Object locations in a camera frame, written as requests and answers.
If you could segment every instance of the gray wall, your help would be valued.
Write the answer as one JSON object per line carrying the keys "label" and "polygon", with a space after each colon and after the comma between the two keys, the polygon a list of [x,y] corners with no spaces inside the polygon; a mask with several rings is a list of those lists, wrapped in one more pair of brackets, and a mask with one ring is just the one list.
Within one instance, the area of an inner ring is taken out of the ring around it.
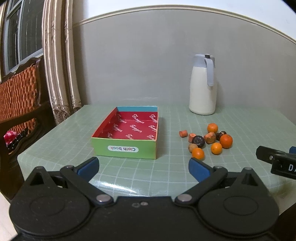
{"label": "gray wall", "polygon": [[217,105],[264,106],[296,123],[296,45],[247,21],[150,10],[74,28],[83,104],[188,104],[193,56],[215,56]]}

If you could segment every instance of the blue gripper pad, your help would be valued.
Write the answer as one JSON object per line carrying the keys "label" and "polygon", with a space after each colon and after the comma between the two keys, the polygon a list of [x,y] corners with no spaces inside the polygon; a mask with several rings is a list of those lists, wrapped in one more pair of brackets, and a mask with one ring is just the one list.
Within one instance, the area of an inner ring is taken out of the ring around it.
{"label": "blue gripper pad", "polygon": [[85,181],[89,182],[95,174],[99,171],[99,160],[97,157],[92,157],[84,163],[75,167],[75,172],[78,176],[81,176]]}
{"label": "blue gripper pad", "polygon": [[205,163],[200,163],[195,158],[191,158],[188,164],[189,173],[201,182],[211,175],[212,168]]}
{"label": "blue gripper pad", "polygon": [[291,148],[289,150],[289,153],[296,154],[296,147],[295,146],[291,146]]}

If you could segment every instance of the wooden chair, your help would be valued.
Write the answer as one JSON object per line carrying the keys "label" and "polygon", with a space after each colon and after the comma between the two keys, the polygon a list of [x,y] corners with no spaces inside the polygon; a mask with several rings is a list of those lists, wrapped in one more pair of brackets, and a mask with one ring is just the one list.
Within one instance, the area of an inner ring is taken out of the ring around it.
{"label": "wooden chair", "polygon": [[[26,127],[28,135],[9,153],[3,136]],[[0,84],[0,191],[8,201],[24,182],[17,156],[54,127],[43,56],[32,58]]]}

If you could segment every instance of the red and white cloth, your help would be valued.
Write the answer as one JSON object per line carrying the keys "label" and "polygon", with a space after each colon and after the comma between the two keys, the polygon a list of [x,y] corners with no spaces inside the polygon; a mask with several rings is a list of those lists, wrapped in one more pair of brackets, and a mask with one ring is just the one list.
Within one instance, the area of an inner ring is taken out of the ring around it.
{"label": "red and white cloth", "polygon": [[10,142],[12,142],[17,137],[17,132],[15,131],[8,131],[4,135],[4,140],[6,142],[6,145],[9,145]]}

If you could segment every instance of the chair armrest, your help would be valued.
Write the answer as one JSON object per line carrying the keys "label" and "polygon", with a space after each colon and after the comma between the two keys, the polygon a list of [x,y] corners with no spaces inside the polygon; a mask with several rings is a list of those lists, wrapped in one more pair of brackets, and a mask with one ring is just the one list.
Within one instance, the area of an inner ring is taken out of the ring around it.
{"label": "chair armrest", "polygon": [[0,122],[0,138],[3,137],[5,133],[12,127],[36,118],[40,112],[46,109],[51,110],[49,101],[32,108],[28,113]]}

